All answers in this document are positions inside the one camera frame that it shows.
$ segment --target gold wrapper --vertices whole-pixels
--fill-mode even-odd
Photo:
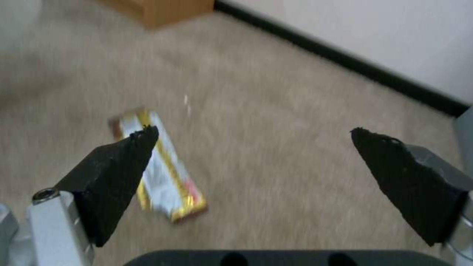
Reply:
[[[146,125],[154,125],[151,122],[149,112],[146,110],[138,110],[133,113],[127,113],[122,118],[118,118],[112,121],[112,129],[114,132],[115,137],[123,138],[123,131],[120,129],[120,121],[123,120],[130,120],[137,118],[141,124],[141,126]],[[164,129],[158,128],[159,134],[161,137],[162,133],[165,133]],[[207,203],[203,198],[200,191],[197,189],[195,184],[189,177],[183,178],[179,176],[179,171],[176,169],[178,167],[169,154],[169,151],[166,150],[165,146],[163,145],[161,138],[156,143],[155,147],[156,151],[158,152],[160,158],[164,162],[164,165],[169,173],[169,177],[172,179],[174,187],[177,189],[180,199],[181,199],[181,206],[178,208],[174,208],[168,213],[172,222],[179,221],[185,217],[188,217],[192,214],[202,212],[207,209]],[[140,184],[137,189],[137,198],[143,210],[152,210],[153,209],[153,199],[149,196],[148,190],[146,188],[146,184],[143,179],[140,181]]]

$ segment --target black baseboard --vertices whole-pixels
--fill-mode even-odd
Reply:
[[[469,106],[436,93],[432,89],[399,77],[386,70],[380,69],[373,64],[338,51],[337,49],[331,48],[323,42],[318,41],[316,38],[309,39],[304,37],[288,28],[272,23],[234,5],[216,0],[214,9],[256,26],[284,40],[290,41],[304,50],[320,55],[346,69],[390,87],[448,115],[459,117],[469,108]]]

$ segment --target black plastic part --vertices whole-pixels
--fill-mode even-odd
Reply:
[[[130,204],[158,135],[157,127],[145,127],[97,147],[56,184],[74,194],[85,231],[97,247],[108,241]]]
[[[425,148],[410,146],[416,158],[401,141],[362,128],[351,131],[351,138],[379,188],[409,225],[430,246],[444,242],[473,180]],[[437,165],[431,167],[429,161]]]
[[[318,251],[155,251],[125,266],[448,266],[412,251],[318,250]]]

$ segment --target white wall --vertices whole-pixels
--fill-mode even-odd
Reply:
[[[473,104],[473,0],[224,0]]]

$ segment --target screw hole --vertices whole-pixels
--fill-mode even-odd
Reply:
[[[248,266],[248,261],[240,253],[232,252],[222,258],[220,266]]]
[[[357,266],[357,264],[344,253],[333,253],[328,257],[328,266]]]

